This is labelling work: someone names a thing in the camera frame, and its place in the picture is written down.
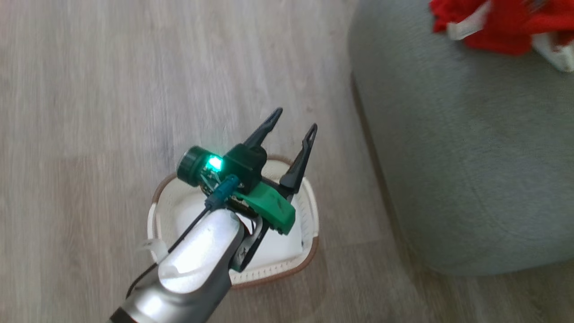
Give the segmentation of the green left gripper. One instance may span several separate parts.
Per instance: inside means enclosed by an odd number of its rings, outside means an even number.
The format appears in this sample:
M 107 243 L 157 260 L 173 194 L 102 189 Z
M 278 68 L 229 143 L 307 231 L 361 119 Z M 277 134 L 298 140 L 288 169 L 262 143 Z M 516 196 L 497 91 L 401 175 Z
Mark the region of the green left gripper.
M 279 181 L 280 193 L 263 180 L 267 154 L 262 143 L 282 113 L 283 108 L 276 108 L 243 144 L 224 156 L 191 147 L 179 161 L 177 178 L 201 188 L 209 211 L 229 207 L 246 217 L 260 217 L 272 230 L 288 235 L 295 224 L 296 211 L 284 196 L 293 196 L 300 190 L 318 126 L 314 123 L 303 137 L 301 150 Z

